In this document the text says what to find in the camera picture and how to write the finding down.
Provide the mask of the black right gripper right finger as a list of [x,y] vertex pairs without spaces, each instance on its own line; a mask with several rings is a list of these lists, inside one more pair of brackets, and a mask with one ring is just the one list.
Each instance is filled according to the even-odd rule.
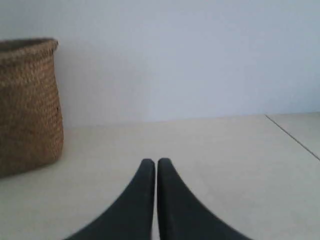
[[169,158],[157,164],[157,216],[161,240],[246,240],[190,191]]

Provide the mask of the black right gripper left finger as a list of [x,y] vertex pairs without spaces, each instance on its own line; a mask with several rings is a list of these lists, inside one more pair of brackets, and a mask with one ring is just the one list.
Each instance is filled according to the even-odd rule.
[[155,163],[151,159],[143,159],[130,183],[113,204],[68,239],[152,239],[155,180]]

